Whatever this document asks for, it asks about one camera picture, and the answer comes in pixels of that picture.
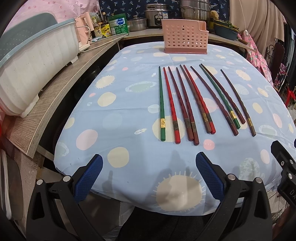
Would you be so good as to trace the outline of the beige hanging curtain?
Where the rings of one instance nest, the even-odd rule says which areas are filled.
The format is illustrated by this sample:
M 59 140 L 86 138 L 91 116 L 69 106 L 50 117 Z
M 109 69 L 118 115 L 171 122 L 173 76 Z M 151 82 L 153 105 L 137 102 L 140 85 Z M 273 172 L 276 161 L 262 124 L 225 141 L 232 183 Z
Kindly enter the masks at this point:
M 261 54 L 276 39 L 285 39 L 285 17 L 271 1 L 230 0 L 229 3 L 230 22 L 241 32 L 248 31 Z

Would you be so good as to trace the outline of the pink floral garment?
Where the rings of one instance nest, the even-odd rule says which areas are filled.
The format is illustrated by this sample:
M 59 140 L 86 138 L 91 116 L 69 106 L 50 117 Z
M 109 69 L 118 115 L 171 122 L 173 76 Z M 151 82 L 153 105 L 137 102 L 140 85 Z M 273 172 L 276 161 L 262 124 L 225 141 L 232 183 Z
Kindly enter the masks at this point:
M 268 68 L 267 62 L 262 54 L 257 49 L 257 46 L 247 30 L 242 31 L 238 34 L 239 40 L 244 40 L 247 45 L 252 49 L 247 51 L 247 60 L 266 78 L 266 80 L 273 85 L 271 72 Z

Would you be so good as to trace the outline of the pink perforated utensil basket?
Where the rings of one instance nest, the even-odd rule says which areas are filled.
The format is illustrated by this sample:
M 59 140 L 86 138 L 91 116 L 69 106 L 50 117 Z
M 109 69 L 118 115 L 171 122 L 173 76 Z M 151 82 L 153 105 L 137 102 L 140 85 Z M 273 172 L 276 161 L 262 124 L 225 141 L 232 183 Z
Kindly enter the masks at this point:
M 204 21 L 163 19 L 164 51 L 172 54 L 207 54 L 209 32 Z

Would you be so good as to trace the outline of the dark burgundy chopstick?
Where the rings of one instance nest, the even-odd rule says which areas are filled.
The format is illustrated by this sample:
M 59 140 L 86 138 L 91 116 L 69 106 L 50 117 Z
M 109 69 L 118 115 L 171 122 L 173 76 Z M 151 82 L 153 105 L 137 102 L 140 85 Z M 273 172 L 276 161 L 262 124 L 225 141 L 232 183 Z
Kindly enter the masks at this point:
M 220 84 L 220 82 L 217 80 L 217 78 L 203 65 L 200 64 L 201 67 L 209 74 L 209 76 L 213 79 L 213 81 L 219 86 L 220 90 L 223 92 L 224 96 L 227 98 L 228 102 L 232 106 L 232 109 L 235 111 L 237 117 L 239 118 L 240 122 L 242 124 L 245 124 L 245 119 L 243 118 L 243 115 L 241 114 L 239 108 L 234 103 L 228 92 L 224 89 L 224 87 Z

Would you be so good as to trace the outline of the soy sauce bottle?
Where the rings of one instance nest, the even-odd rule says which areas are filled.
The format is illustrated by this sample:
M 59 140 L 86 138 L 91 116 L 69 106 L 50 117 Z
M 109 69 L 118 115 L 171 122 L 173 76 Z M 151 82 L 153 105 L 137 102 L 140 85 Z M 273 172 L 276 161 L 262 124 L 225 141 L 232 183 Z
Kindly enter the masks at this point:
M 97 19 L 95 16 L 93 16 L 92 18 L 92 22 L 93 22 L 93 28 L 94 28 L 94 35 L 96 38 L 102 38 L 102 32 L 101 32 L 101 28 L 100 28 L 100 24 L 97 22 Z

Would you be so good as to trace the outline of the wooden side counter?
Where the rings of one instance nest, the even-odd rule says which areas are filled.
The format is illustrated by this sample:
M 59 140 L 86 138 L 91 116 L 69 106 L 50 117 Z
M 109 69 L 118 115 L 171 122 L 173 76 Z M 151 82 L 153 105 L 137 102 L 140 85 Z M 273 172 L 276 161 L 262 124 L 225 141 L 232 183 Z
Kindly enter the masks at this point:
M 115 35 L 92 44 L 89 50 L 78 56 L 78 60 L 64 67 L 50 80 L 25 118 L 5 116 L 4 136 L 26 156 L 33 158 L 46 126 L 68 91 L 92 64 L 126 35 Z

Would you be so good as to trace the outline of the dark red chopstick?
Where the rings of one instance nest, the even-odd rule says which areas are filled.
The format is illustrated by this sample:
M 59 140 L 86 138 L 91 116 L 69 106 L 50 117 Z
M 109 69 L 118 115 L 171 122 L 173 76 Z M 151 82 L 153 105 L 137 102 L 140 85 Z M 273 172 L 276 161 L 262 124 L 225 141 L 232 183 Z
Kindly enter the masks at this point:
M 177 98 L 178 98 L 178 101 L 179 101 L 179 105 L 180 105 L 180 108 L 181 108 L 181 113 L 182 113 L 182 116 L 183 116 L 183 119 L 184 119 L 184 122 L 185 122 L 185 128 L 186 128 L 186 131 L 187 131 L 188 139 L 190 141 L 193 141 L 194 140 L 194 135 L 193 135 L 193 131 L 192 131 L 192 128 L 191 128 L 191 123 L 190 123 L 190 120 L 189 120 L 189 117 L 188 117 L 184 102 L 182 100 L 179 88 L 177 86 L 176 80 L 174 78 L 174 75 L 173 75 L 170 67 L 168 67 L 168 70 L 169 70 L 171 79 L 173 81 L 173 85 L 174 85 L 176 95 L 177 95 Z

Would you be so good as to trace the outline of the pink electric kettle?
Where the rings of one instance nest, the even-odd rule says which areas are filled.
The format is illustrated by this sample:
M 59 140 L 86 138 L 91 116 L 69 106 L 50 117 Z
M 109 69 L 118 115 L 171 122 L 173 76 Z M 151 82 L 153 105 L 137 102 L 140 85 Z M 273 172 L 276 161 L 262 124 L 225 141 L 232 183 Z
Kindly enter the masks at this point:
M 89 39 L 91 28 L 89 27 L 90 15 L 88 12 L 77 16 L 75 19 L 75 30 L 79 42 L 79 51 L 90 47 Z

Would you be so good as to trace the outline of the blue polka dot tablecloth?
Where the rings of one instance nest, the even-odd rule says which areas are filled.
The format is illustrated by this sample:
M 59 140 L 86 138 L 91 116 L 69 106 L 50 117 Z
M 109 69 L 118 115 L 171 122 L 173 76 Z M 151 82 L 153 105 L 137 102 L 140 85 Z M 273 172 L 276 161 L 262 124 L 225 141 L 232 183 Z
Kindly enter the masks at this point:
M 281 180 L 274 141 L 295 156 L 290 113 L 244 57 L 216 45 L 198 55 L 144 43 L 119 51 L 90 84 L 63 127 L 54 164 L 72 175 L 99 154 L 93 192 L 149 211 L 205 215 L 219 201 L 196 154 L 271 190 Z

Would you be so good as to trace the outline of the dark brown chopstick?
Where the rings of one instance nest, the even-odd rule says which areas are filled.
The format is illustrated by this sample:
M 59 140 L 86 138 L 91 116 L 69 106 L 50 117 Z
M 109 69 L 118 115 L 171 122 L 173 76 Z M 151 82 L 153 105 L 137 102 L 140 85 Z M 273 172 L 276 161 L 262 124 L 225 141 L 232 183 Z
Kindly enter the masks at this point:
M 237 97 L 237 99 L 239 101 L 239 104 L 240 104 L 240 106 L 241 106 L 241 108 L 243 110 L 243 113 L 244 113 L 244 115 L 246 117 L 246 120 L 247 120 L 248 126 L 250 128 L 251 134 L 252 134 L 253 137 L 255 137 L 256 136 L 255 128 L 253 126 L 253 123 L 252 123 L 252 120 L 250 118 L 250 115 L 248 114 L 247 109 L 246 109 L 243 101 L 241 100 L 241 97 L 239 96 L 239 94 L 238 94 L 237 90 L 235 89 L 234 85 L 231 83 L 230 79 L 228 78 L 228 76 L 225 74 L 225 72 L 222 69 L 221 69 L 221 72 L 224 75 L 224 77 L 226 78 L 226 80 L 229 83 L 229 85 L 231 86 L 231 88 L 232 88 L 235 96 Z

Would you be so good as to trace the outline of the bright red chopstick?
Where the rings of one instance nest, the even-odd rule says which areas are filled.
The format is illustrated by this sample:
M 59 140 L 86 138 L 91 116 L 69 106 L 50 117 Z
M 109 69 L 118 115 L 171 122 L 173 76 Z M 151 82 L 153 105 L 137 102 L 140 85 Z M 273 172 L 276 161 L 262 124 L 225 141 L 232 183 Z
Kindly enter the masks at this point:
M 175 143 L 180 144 L 181 138 L 180 138 L 178 119 L 177 119 L 174 100 L 173 100 L 173 96 L 171 93 L 170 83 L 168 80 L 168 75 L 167 75 L 165 67 L 163 67 L 163 72 L 165 75 L 166 89 L 167 89 L 168 97 L 169 97 L 169 104 L 170 104 L 170 109 L 171 109 L 171 119 L 172 119 L 172 126 L 173 126 L 173 131 L 174 131 Z

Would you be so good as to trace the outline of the steel bowl with lid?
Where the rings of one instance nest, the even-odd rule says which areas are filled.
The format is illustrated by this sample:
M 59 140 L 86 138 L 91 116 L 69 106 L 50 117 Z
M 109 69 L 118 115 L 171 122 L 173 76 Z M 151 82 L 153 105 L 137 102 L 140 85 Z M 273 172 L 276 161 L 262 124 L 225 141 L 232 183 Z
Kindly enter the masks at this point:
M 134 16 L 133 19 L 128 20 L 127 25 L 130 32 L 142 31 L 147 28 L 147 19 Z

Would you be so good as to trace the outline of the green tin can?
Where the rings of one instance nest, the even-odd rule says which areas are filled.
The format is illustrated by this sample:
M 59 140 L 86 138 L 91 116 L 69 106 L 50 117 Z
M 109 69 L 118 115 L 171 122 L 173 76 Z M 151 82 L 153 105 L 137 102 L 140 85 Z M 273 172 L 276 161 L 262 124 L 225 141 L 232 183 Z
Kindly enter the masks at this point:
M 112 15 L 108 17 L 107 20 L 108 20 L 112 35 L 129 33 L 125 14 Z

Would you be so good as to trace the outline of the navy leaf-print backsplash cloth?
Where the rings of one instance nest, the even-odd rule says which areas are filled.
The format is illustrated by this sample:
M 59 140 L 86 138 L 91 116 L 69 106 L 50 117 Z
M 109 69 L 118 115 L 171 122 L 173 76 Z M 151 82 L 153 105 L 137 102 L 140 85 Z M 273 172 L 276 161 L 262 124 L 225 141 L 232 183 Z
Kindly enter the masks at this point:
M 229 20 L 230 18 L 230 3 L 229 1 L 209 1 L 210 9 L 217 11 L 219 18 Z M 106 12 L 107 16 L 111 14 L 125 13 L 127 19 L 132 19 L 134 15 L 142 18 L 145 17 L 144 11 L 147 4 L 167 4 L 171 11 L 171 16 L 179 18 L 181 15 L 181 7 L 179 1 L 163 0 L 105 0 L 99 1 L 100 9 Z

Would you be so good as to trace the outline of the silver rice cooker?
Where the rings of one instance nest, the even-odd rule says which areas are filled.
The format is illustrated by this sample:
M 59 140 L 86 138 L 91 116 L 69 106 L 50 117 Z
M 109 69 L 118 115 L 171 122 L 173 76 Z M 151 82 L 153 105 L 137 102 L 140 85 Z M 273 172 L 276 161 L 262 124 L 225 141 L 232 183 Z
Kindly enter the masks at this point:
M 147 4 L 145 6 L 145 18 L 149 28 L 160 28 L 163 19 L 169 19 L 171 11 L 168 4 Z

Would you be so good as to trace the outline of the white dish rack bin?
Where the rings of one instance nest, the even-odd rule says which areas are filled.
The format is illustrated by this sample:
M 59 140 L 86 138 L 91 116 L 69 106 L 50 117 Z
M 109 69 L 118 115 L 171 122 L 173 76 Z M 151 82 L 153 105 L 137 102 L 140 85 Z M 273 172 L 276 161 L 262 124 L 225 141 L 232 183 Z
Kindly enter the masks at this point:
M 58 23 L 42 13 L 10 28 L 1 36 L 1 110 L 26 117 L 43 87 L 78 53 L 74 19 Z

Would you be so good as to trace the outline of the dark maroon chopstick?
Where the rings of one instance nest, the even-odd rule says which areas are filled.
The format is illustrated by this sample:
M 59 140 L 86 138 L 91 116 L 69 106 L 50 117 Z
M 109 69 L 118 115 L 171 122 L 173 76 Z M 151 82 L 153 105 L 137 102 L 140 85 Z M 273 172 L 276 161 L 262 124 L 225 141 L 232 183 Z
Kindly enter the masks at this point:
M 224 108 L 224 106 L 222 105 L 222 103 L 220 102 L 220 100 L 218 99 L 218 97 L 216 96 L 216 94 L 214 93 L 214 91 L 210 88 L 210 86 L 206 83 L 206 81 L 201 77 L 201 75 L 195 70 L 195 68 L 193 68 L 192 66 L 190 66 L 190 68 L 194 71 L 194 73 L 201 80 L 201 82 L 206 87 L 206 89 L 208 90 L 208 92 L 214 98 L 214 101 L 219 106 L 220 110 L 222 111 L 222 113 L 223 113 L 224 117 L 226 118 L 227 123 L 229 124 L 229 126 L 230 126 L 230 128 L 231 128 L 231 130 L 232 130 L 232 132 L 234 134 L 234 136 L 237 136 L 239 134 L 239 132 L 238 132 L 237 128 L 235 127 L 233 120 L 229 116 L 229 113 L 227 113 L 226 109 Z

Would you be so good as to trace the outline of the green chopstick gold band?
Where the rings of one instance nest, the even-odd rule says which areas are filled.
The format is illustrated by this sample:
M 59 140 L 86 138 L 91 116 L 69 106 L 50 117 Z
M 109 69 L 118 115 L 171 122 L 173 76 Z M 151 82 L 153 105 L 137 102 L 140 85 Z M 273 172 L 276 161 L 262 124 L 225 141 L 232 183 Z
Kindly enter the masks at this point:
M 164 97 L 163 97 L 163 83 L 161 67 L 159 66 L 159 107 L 160 107 L 160 135 L 161 141 L 166 140 L 166 123 L 165 123 L 165 109 L 164 109 Z

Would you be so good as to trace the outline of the stainless steel steamer pot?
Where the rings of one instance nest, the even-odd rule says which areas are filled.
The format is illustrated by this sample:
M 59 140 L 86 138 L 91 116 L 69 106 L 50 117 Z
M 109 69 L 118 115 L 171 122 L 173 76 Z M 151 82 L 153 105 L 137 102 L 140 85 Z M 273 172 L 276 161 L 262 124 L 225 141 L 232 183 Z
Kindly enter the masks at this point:
M 181 16 L 184 19 L 208 21 L 210 3 L 207 0 L 181 0 Z

